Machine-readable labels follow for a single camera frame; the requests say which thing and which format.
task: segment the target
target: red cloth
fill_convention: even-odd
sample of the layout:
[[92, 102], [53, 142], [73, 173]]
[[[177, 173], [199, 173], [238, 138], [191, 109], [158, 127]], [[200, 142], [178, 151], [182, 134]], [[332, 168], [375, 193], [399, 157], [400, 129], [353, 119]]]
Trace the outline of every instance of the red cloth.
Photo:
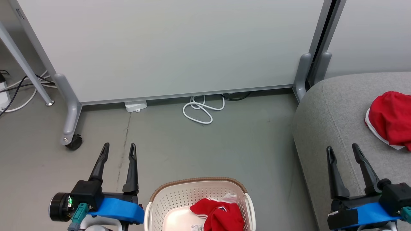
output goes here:
[[190, 207], [199, 217], [206, 217], [204, 231], [243, 231], [244, 220], [236, 203], [201, 199]]
[[385, 92], [371, 104], [368, 117], [390, 145], [406, 146], [411, 151], [411, 95]]

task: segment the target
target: white plastic basket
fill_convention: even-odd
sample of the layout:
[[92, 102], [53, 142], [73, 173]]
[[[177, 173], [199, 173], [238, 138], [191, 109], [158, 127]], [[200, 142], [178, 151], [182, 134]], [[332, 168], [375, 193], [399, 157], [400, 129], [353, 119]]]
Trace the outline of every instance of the white plastic basket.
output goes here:
[[145, 208], [144, 230], [201, 231], [205, 219], [191, 212], [190, 206], [203, 198], [219, 200], [227, 193], [237, 195], [244, 231], [255, 231], [255, 212], [247, 190], [237, 180], [224, 177], [193, 178], [162, 185]]

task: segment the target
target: whiteboard stand leg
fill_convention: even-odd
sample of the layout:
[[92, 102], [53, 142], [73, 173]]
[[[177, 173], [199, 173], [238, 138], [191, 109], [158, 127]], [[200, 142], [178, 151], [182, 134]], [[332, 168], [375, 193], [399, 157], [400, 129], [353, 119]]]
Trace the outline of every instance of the whiteboard stand leg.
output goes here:
[[301, 99], [304, 97], [306, 90], [305, 90], [305, 81], [308, 76], [308, 71], [311, 66], [311, 54], [303, 54], [300, 57], [300, 63], [298, 64], [296, 78], [294, 80], [293, 91], [296, 95], [297, 101], [300, 102]]
[[54, 104], [54, 101], [50, 99], [48, 96], [47, 92], [44, 90], [42, 84], [34, 74], [33, 70], [27, 63], [26, 59], [20, 52], [20, 50], [17, 48], [17, 45], [14, 43], [12, 37], [10, 34], [7, 32], [6, 28], [4, 25], [0, 22], [0, 38], [10, 51], [10, 53], [13, 55], [13, 57], [16, 59], [20, 67], [23, 69], [24, 73], [28, 76], [28, 78], [31, 80], [33, 83], [34, 87], [37, 89], [37, 91], [40, 93], [40, 95], [43, 97], [43, 99], [46, 101], [46, 106], [51, 106]]
[[330, 64], [331, 56], [331, 52], [329, 51], [324, 52], [320, 56], [320, 60], [318, 61], [318, 67], [313, 75], [314, 85], [316, 85], [321, 80], [324, 80], [327, 73], [328, 64]]
[[77, 122], [79, 121], [82, 105], [80, 104], [79, 100], [76, 97], [76, 94], [67, 81], [66, 76], [60, 73], [56, 73], [54, 75], [54, 81], [67, 103], [67, 117], [63, 128], [63, 135], [60, 140], [60, 143], [62, 145], [66, 145], [67, 147], [67, 145], [72, 142], [74, 130], [76, 129]]

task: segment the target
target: whiteboard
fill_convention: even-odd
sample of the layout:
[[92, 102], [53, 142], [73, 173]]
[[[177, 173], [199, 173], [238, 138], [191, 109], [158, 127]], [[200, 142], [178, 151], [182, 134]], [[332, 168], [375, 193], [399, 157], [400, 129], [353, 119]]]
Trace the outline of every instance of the whiteboard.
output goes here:
[[347, 0], [328, 51], [326, 78], [411, 71], [411, 2]]
[[80, 102], [290, 86], [323, 0], [18, 0]]

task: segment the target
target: gray sofa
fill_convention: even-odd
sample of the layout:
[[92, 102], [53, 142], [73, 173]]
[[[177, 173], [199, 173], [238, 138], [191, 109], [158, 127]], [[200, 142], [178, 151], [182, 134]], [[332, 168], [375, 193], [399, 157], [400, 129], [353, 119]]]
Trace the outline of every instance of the gray sofa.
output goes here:
[[[395, 150], [376, 138], [364, 123], [373, 100], [387, 91], [411, 95], [411, 72], [339, 76], [319, 82], [303, 97], [292, 131], [320, 231], [326, 231], [330, 189], [326, 147], [331, 145], [351, 196], [364, 194], [364, 180], [355, 161], [357, 143], [380, 179], [411, 185], [411, 153]], [[411, 225], [398, 223], [399, 230]]]

